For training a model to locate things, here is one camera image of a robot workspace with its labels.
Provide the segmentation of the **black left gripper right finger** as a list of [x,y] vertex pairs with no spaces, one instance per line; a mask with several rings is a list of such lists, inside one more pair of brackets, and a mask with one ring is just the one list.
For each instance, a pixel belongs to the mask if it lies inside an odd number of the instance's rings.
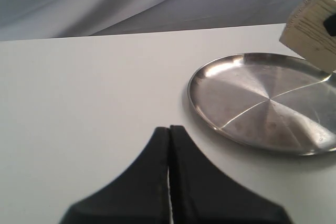
[[290,223],[280,205],[217,168],[183,126],[170,127],[169,183],[174,223]]

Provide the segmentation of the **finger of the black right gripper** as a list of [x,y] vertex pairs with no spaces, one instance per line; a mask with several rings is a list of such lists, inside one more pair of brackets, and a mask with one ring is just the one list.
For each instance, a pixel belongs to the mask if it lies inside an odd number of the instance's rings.
[[323,22],[323,26],[331,37],[335,37],[336,36],[336,14],[333,14],[330,17],[328,17]]

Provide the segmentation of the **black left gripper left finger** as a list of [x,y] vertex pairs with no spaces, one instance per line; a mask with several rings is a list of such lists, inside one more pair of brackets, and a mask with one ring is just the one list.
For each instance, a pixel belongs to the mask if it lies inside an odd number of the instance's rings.
[[169,130],[157,127],[136,160],[114,181],[74,203],[61,223],[169,223]]

